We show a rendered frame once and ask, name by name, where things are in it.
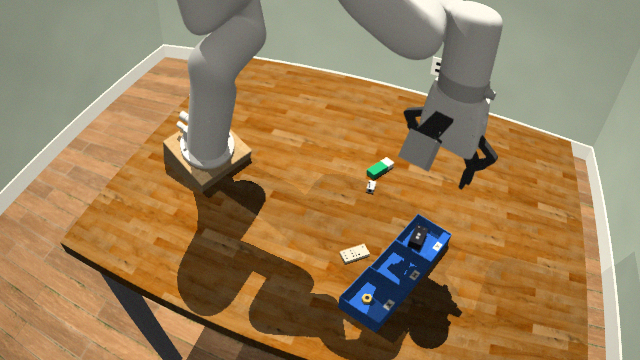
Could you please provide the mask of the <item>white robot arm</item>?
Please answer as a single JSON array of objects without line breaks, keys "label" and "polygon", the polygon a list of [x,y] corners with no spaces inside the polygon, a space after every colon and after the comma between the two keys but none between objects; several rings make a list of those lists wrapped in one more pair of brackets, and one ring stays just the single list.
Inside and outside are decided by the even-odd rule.
[{"label": "white robot arm", "polygon": [[[359,25],[404,58],[430,58],[444,42],[437,85],[448,97],[472,104],[495,99],[490,77],[503,22],[492,8],[463,0],[338,1]],[[188,129],[176,124],[184,132],[180,149],[191,165],[212,169],[226,163],[234,150],[230,128],[236,77],[266,41],[261,1],[177,3],[186,28],[195,35],[208,34],[188,58],[189,110],[179,115]],[[453,120],[436,111],[419,129],[411,126],[398,157],[429,172],[442,143],[439,137]]]}]

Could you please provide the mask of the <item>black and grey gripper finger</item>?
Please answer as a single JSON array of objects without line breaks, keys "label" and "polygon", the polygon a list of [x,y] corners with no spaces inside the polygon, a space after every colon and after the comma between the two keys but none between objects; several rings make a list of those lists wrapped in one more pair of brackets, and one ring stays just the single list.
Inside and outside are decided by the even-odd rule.
[{"label": "black and grey gripper finger", "polygon": [[419,123],[416,120],[416,117],[421,117],[423,107],[408,107],[404,110],[404,116],[406,119],[407,127],[410,130],[411,125],[419,128]]},{"label": "black and grey gripper finger", "polygon": [[489,167],[490,165],[495,163],[496,160],[498,159],[498,155],[496,154],[496,152],[493,150],[493,148],[491,147],[491,145],[488,143],[488,141],[485,139],[483,135],[479,140],[478,147],[481,149],[481,151],[486,156],[486,158],[479,159],[477,150],[472,159],[463,158],[466,164],[466,168],[463,171],[463,174],[458,186],[460,190],[462,190],[466,184],[469,186],[469,184],[473,179],[474,173],[476,171],[484,170],[486,167]]}]

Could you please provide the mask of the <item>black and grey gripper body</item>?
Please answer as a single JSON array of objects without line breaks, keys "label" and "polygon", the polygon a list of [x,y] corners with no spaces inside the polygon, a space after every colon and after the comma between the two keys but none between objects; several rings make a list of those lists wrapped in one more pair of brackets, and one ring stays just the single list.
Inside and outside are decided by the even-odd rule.
[{"label": "black and grey gripper body", "polygon": [[[439,137],[441,147],[464,159],[472,159],[489,117],[490,99],[479,103],[463,103],[445,95],[434,80],[426,98],[421,118],[422,125],[436,111],[454,119],[451,126]],[[483,117],[484,116],[484,117]]]}]

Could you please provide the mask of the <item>blue three-compartment bin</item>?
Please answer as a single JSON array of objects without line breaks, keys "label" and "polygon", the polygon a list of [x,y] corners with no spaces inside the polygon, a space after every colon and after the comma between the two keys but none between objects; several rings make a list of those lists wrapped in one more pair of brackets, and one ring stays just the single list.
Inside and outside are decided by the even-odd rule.
[{"label": "blue three-compartment bin", "polygon": [[[429,229],[419,251],[407,246],[416,224]],[[451,235],[417,214],[379,258],[344,291],[339,297],[338,308],[377,332],[439,257]],[[371,295],[369,304],[362,302],[364,294]]]}]

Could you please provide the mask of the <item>white domino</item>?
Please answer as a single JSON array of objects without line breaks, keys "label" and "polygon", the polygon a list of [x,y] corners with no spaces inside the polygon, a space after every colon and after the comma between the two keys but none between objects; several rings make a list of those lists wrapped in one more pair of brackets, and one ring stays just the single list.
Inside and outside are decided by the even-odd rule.
[{"label": "white domino", "polygon": [[364,244],[340,251],[340,255],[344,261],[344,263],[349,263],[364,257],[369,256],[369,251],[367,250]]}]

